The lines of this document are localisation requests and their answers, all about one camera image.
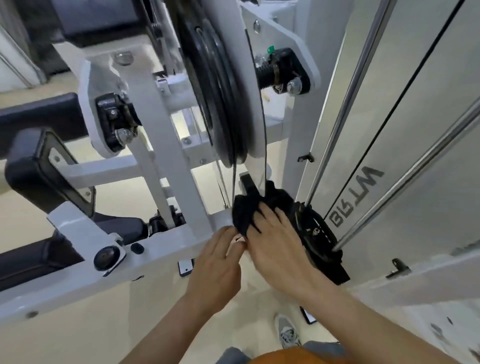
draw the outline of smartphone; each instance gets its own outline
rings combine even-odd
[[[307,321],[307,324],[311,325],[311,324],[314,324],[315,322],[317,322],[315,317],[313,317],[311,314],[309,314],[307,311],[305,311],[305,309],[301,306],[300,306],[300,311],[301,311],[303,317],[305,318],[305,321]]]
[[[185,259],[178,262],[180,277],[189,275],[193,270],[193,259]]]

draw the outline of person's left hand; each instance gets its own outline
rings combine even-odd
[[[208,317],[221,311],[240,290],[239,261],[245,243],[235,242],[228,251],[237,234],[233,226],[221,228],[195,260],[185,298]]]

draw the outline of tile floor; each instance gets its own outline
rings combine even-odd
[[[56,76],[34,90],[0,95],[0,108],[75,91],[70,74]],[[185,132],[175,120],[179,133]],[[79,162],[98,159],[88,139],[68,143]],[[276,145],[269,146],[269,164],[275,168]],[[222,208],[220,194],[208,193],[214,179],[212,166],[194,170],[209,213]],[[8,191],[0,180],[0,252],[49,236],[52,227],[45,214]],[[148,220],[155,204],[142,178],[97,187],[97,211]],[[242,288],[238,296],[213,317],[197,336],[182,360],[214,363],[223,350],[237,346],[251,356],[278,349],[273,317],[282,312],[292,317],[302,340],[334,341],[320,324],[307,325],[299,307],[272,290],[245,255],[241,260]],[[39,315],[29,321],[0,328],[2,363],[118,363],[161,319],[185,291],[188,278],[178,275],[177,263],[152,269],[136,282],[123,283],[109,291]]]

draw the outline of blue jeans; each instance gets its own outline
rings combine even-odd
[[[345,350],[338,342],[309,341],[303,344],[303,348],[320,355],[345,356]],[[231,347],[225,350],[216,364],[246,364],[250,360],[240,349]]]

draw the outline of gray shoe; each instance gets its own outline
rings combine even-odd
[[[301,346],[298,331],[288,317],[282,314],[277,314],[275,316],[275,327],[280,342],[282,343],[282,348],[287,349],[294,346]]]

